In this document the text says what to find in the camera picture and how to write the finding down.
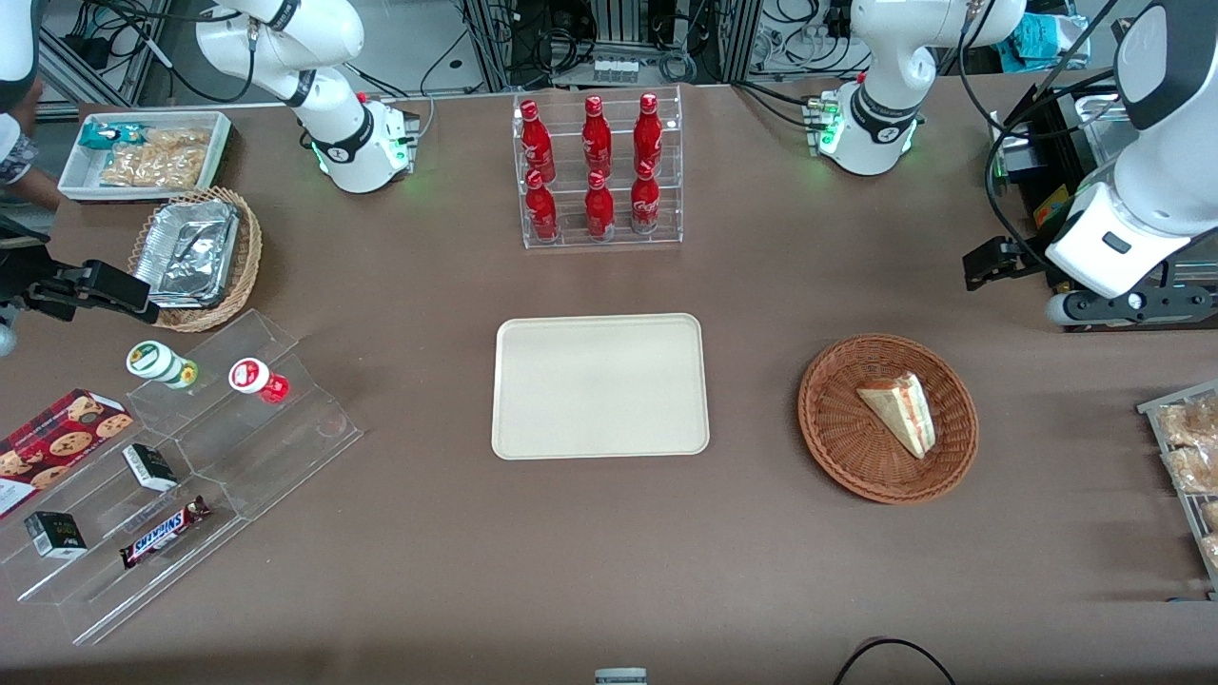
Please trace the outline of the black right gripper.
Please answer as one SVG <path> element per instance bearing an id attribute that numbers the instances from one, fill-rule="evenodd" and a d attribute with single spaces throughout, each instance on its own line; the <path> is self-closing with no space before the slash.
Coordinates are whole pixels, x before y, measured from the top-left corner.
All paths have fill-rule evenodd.
<path id="1" fill-rule="evenodd" d="M 147 283 L 97 260 L 88 260 L 84 267 L 60 269 L 19 295 L 21 310 L 55 321 L 74 321 L 78 310 L 94 307 L 147 324 L 156 324 L 160 316 L 160 307 L 149 299 Z"/>

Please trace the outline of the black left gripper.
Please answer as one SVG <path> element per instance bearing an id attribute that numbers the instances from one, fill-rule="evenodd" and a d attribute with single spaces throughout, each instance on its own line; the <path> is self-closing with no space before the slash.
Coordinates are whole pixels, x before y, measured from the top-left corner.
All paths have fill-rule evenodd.
<path id="1" fill-rule="evenodd" d="M 963 256 L 965 286 L 970 293 L 990 282 L 1044 274 L 1050 268 L 1041 252 L 1015 236 L 993 236 Z"/>

